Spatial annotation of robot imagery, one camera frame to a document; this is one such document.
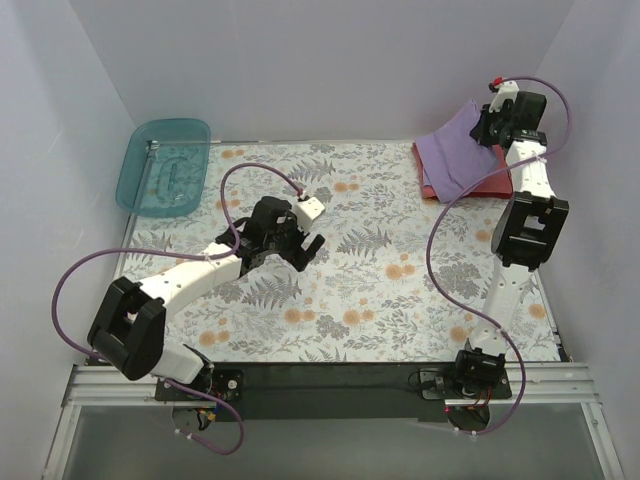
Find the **red object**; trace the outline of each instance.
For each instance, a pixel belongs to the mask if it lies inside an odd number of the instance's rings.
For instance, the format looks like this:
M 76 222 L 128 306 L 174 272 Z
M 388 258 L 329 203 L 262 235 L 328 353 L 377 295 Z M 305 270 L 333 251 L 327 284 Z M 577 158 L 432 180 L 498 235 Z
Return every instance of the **red object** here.
M 420 180 L 420 186 L 422 187 L 423 198 L 437 198 L 436 192 L 431 186 L 424 186 L 424 170 L 422 167 L 422 160 L 420 154 L 416 148 L 416 144 L 412 147 L 413 155 L 416 157 L 416 164 L 418 166 L 418 179 Z M 497 169 L 505 168 L 507 162 L 504 159 L 504 152 L 502 148 L 498 146 L 493 147 L 493 151 L 498 157 L 499 163 Z M 513 194 L 513 185 L 511 184 L 511 175 L 509 172 L 498 173 L 492 177 L 487 178 L 480 184 L 469 197 L 494 197 L 494 198 L 511 198 Z

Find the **floral pattern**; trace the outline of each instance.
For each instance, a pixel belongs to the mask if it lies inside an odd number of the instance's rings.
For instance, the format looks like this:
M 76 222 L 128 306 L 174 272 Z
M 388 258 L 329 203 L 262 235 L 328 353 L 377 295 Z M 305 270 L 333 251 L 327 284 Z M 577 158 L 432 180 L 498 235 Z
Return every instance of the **floral pattern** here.
M 210 151 L 199 208 L 179 218 L 137 218 L 129 245 L 198 253 L 225 228 L 220 180 L 231 166 L 266 163 L 316 195 L 326 239 L 297 273 L 279 257 L 201 297 L 167 324 L 167 337 L 216 361 L 451 361 L 474 318 L 448 303 L 426 274 L 426 240 L 442 206 L 420 196 L 411 145 L 253 144 Z M 261 169 L 235 172 L 226 197 L 234 218 L 263 195 L 293 195 Z M 498 199 L 465 199 L 442 224 L 434 268 L 454 296 L 481 308 L 492 273 Z M 140 279 L 175 261 L 127 256 L 122 273 Z M 535 280 L 525 289 L 512 336 L 525 360 L 559 360 Z M 508 359 L 514 360 L 512 352 Z

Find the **teal plastic tray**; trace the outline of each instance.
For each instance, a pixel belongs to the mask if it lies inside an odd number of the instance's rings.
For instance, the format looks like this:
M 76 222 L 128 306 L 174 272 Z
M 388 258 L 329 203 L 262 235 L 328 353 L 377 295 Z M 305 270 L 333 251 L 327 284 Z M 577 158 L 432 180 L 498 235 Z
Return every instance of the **teal plastic tray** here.
M 211 130 L 201 120 L 154 120 L 129 140 L 116 189 L 118 205 L 144 217 L 179 217 L 200 204 Z

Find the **purple cable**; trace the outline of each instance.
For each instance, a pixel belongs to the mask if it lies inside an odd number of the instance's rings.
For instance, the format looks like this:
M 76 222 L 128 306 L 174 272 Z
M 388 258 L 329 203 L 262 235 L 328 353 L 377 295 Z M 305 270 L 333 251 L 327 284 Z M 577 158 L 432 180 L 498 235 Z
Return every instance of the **purple cable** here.
M 51 321 L 53 322 L 53 328 L 55 328 L 56 333 L 60 336 L 60 338 L 62 338 L 62 340 L 64 340 L 64 342 L 70 347 L 76 349 L 77 351 L 89 357 L 104 359 L 102 355 L 100 355 L 99 353 L 92 352 L 91 350 L 79 345 L 78 343 L 73 341 L 66 333 L 64 333 L 64 331 L 62 330 L 62 327 L 60 326 L 60 319 L 58 318 L 58 301 L 60 299 L 60 292 L 62 291 L 62 287 L 64 286 L 65 282 L 69 279 L 69 277 L 73 272 L 75 272 L 79 267 L 81 267 L 88 261 L 93 260 L 94 258 L 98 258 L 104 255 L 110 255 L 114 253 L 139 253 L 139 254 L 145 254 L 145 255 L 157 255 L 161 257 L 182 258 L 185 260 L 205 261 L 205 260 L 219 260 L 221 258 L 225 258 L 235 254 L 238 251 L 238 248 L 240 247 L 240 235 L 238 234 L 238 230 L 236 229 L 236 227 L 233 225 L 233 220 L 231 219 L 231 215 L 229 215 L 227 203 L 224 198 L 224 190 L 225 190 L 229 175 L 231 175 L 236 170 L 239 170 L 241 168 L 246 168 L 246 167 L 257 167 L 257 168 L 263 168 L 265 170 L 269 170 L 270 172 L 275 173 L 276 175 L 282 177 L 287 183 L 289 183 L 289 185 L 291 185 L 294 188 L 294 190 L 296 190 L 298 195 L 301 195 L 303 192 L 302 189 L 298 187 L 294 183 L 294 181 L 291 180 L 289 177 L 287 177 L 284 173 L 268 165 L 263 165 L 261 163 L 241 163 L 239 165 L 231 167 L 222 177 L 222 182 L 220 184 L 220 201 L 222 202 L 222 212 L 224 213 L 224 218 L 227 220 L 227 223 L 229 224 L 229 228 L 233 232 L 233 236 L 235 238 L 233 248 L 226 253 L 221 253 L 219 255 L 211 255 L 211 256 L 191 255 L 186 253 L 162 252 L 157 250 L 149 250 L 146 248 L 107 248 L 105 250 L 100 250 L 81 258 L 76 263 L 71 265 L 71 267 L 69 267 L 67 271 L 62 274 L 62 277 L 60 277 L 60 280 L 56 285 L 56 288 L 53 292 L 53 297 L 51 299 Z M 216 447 L 215 445 L 207 442 L 204 438 L 199 437 L 197 435 L 192 435 L 191 438 L 193 438 L 195 441 L 197 441 L 201 445 L 207 447 L 212 452 L 218 453 L 220 455 L 230 455 L 236 452 L 240 448 L 240 446 L 242 445 L 242 442 L 244 441 L 244 424 L 242 422 L 242 418 L 240 417 L 240 414 L 238 414 L 238 412 L 231 405 L 229 405 L 226 402 L 223 402 L 220 399 L 212 397 L 211 395 L 207 395 L 206 393 L 198 392 L 197 390 L 193 390 L 189 387 L 186 387 L 176 382 L 175 380 L 167 379 L 166 382 L 168 382 L 173 387 L 179 390 L 182 390 L 183 392 L 188 393 L 190 395 L 198 395 L 206 400 L 217 402 L 218 404 L 226 408 L 231 413 L 233 418 L 238 422 L 238 427 L 240 428 L 240 438 L 238 439 L 238 442 L 236 443 L 236 445 L 230 450 L 222 450 L 219 447 Z M 184 430 L 180 430 L 180 432 L 185 435 L 189 435 L 189 432 L 185 433 Z
M 511 81 L 511 80 L 514 80 L 514 81 L 515 80 L 529 80 L 529 81 L 541 83 L 541 84 L 549 87 L 551 90 L 553 90 L 560 97 L 560 100 L 562 100 L 562 103 L 564 104 L 564 107 L 565 107 L 565 110 L 566 110 L 566 113 L 567 113 L 567 130 L 565 132 L 564 138 L 560 142 L 560 145 L 558 145 L 553 150 L 548 151 L 546 153 L 546 155 L 553 155 L 554 153 L 556 153 L 559 150 L 561 150 L 567 144 L 567 141 L 569 140 L 569 136 L 571 135 L 571 130 L 572 130 L 572 127 L 573 127 L 573 115 L 571 113 L 571 107 L 569 106 L 569 102 L 567 101 L 567 98 L 564 96 L 564 94 L 560 90 L 558 90 L 557 87 L 555 87 L 551 83 L 547 82 L 546 80 L 542 80 L 542 79 L 537 78 L 537 77 L 530 77 L 530 76 L 510 77 L 510 78 L 503 79 L 503 82 L 507 82 L 507 81 Z M 466 311 L 468 311 L 468 312 L 470 312 L 470 313 L 472 313 L 474 315 L 477 315 L 480 318 L 485 319 L 486 321 L 491 323 L 494 327 L 499 329 L 500 332 L 502 333 L 502 336 L 504 337 L 504 339 L 507 341 L 509 346 L 513 349 L 513 352 L 515 353 L 516 358 L 518 359 L 518 364 L 520 365 L 520 371 L 522 372 L 522 384 L 520 386 L 520 391 L 518 392 L 518 395 L 516 396 L 516 399 L 513 402 L 513 405 L 511 406 L 509 411 L 495 425 L 492 425 L 491 427 L 486 428 L 485 430 L 481 430 L 481 431 L 477 432 L 478 435 L 484 435 L 484 434 L 487 434 L 487 433 L 491 433 L 491 432 L 497 430 L 498 428 L 500 428 L 501 426 L 503 426 L 505 423 L 507 423 L 507 421 L 515 413 L 516 409 L 518 408 L 518 405 L 520 405 L 520 402 L 522 401 L 522 397 L 524 396 L 525 384 L 526 384 L 526 381 L 527 381 L 527 373 L 526 373 L 526 369 L 525 369 L 525 365 L 524 365 L 524 359 L 522 358 L 522 355 L 520 354 L 520 351 L 518 350 L 518 347 L 516 346 L 516 344 L 512 340 L 511 336 L 509 336 L 509 334 L 507 332 L 502 330 L 502 326 L 500 325 L 500 323 L 498 321 L 496 321 L 495 319 L 489 317 L 488 315 L 480 312 L 479 310 L 476 310 L 476 309 L 474 309 L 474 308 L 472 308 L 472 307 L 470 307 L 468 305 L 465 305 L 464 303 L 456 300 L 451 295 L 449 295 L 449 293 L 447 293 L 444 288 L 442 288 L 442 286 L 438 283 L 438 280 L 436 279 L 435 274 L 433 272 L 433 265 L 431 264 L 431 251 L 433 249 L 433 242 L 435 240 L 435 236 L 436 236 L 436 232 L 438 231 L 438 227 L 442 223 L 443 218 L 446 216 L 446 214 L 449 212 L 449 210 L 451 210 L 451 208 L 458 202 L 458 200 L 460 200 L 462 197 L 468 195 L 473 190 L 475 190 L 476 187 L 478 187 L 487 178 L 492 177 L 493 175 L 499 175 L 499 174 L 504 173 L 506 171 L 513 170 L 514 168 L 518 168 L 518 167 L 521 167 L 521 166 L 526 165 L 528 163 L 534 162 L 534 161 L 537 160 L 537 158 L 538 157 L 531 157 L 531 158 L 528 158 L 526 160 L 521 160 L 521 161 L 519 161 L 517 163 L 514 163 L 511 166 L 508 166 L 508 167 L 505 167 L 505 168 L 501 168 L 499 170 L 491 172 L 490 174 L 485 175 L 480 180 L 478 180 L 476 183 L 474 183 L 473 185 L 471 185 L 470 187 L 465 189 L 454 200 L 452 200 L 447 205 L 445 205 L 444 209 L 442 210 L 440 215 L 438 215 L 438 218 L 436 219 L 436 221 L 435 221 L 435 223 L 433 225 L 433 229 L 431 230 L 431 234 L 429 235 L 429 240 L 427 242 L 427 251 L 426 251 L 427 272 L 429 274 L 429 278 L 431 279 L 431 282 L 436 287 L 438 292 L 440 292 L 440 294 L 444 298 L 449 300 L 449 302 L 453 303 L 457 307 L 460 307 L 463 310 L 466 310 Z M 438 430 L 442 429 L 441 427 L 429 427 L 429 426 L 427 426 L 427 428 L 436 428 Z

